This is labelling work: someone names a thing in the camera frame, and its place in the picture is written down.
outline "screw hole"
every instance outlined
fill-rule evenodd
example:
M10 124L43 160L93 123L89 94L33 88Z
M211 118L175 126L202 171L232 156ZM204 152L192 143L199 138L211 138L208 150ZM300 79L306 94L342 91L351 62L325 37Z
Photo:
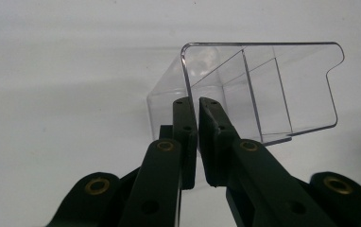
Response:
M258 149L256 144L247 141L242 142L240 144L240 148L243 148L247 151L256 151Z
M331 190L342 195L348 195L353 192L353 189L349 184L339 180L336 177L328 176L324 178L324 184Z
M288 201L286 206L295 214L304 215L306 213L305 206L298 201Z
M157 145L157 148L162 151L170 151L174 148L174 145L170 142L163 141Z
M142 211L145 215L152 215L160 209L160 205L156 201L146 201L142 205Z
M110 187L110 181L104 178L90 180L84 190L92 196L100 195L106 192Z

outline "white background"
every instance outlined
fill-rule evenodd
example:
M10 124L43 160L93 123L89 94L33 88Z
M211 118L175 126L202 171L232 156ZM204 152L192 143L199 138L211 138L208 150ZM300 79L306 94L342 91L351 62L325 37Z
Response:
M294 176L361 184L361 1L0 1L0 227L44 226L82 177L151 142L146 95L190 42L338 42L338 125L269 147ZM234 226L198 159L181 226Z

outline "black mechanical linkage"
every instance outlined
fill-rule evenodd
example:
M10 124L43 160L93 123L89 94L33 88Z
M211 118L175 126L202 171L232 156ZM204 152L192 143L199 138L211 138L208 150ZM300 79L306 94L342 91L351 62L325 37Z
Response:
M173 103L145 159L120 180L97 172L71 189L48 227L179 226L181 191L195 185L199 136L207 183L226 186L239 227L361 226L361 186L342 175L292 177L259 142L241 139L221 105L199 101L199 129L190 97Z
M200 99L199 138L207 181L229 188L238 226L336 226L263 145L240 139L210 98ZM239 199L250 201L253 210Z

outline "clear plastic container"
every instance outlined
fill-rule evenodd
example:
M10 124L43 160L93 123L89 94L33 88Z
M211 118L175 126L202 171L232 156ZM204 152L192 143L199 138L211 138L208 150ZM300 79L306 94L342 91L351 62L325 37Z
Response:
M334 127L328 73L343 60L336 43L187 44L147 97L153 138L184 96L197 120L198 99L215 99L242 138L265 145Z

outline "metal grommet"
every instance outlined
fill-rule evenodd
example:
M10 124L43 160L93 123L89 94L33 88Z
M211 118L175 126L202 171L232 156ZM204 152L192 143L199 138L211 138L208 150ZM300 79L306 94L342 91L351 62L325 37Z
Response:
M158 143L157 148L162 151L170 151L174 148L174 144L172 144L171 142L164 141Z
M256 144L247 141L243 141L242 143L240 143L240 148L247 151L256 151L258 149Z
M331 190L342 194L342 195L349 195L353 192L353 188L348 184L339 180L333 176L327 176L324 178L324 184Z
M110 181L105 178L96 178L91 179L86 186L84 187L84 190L87 194L96 196L103 194L110 188Z

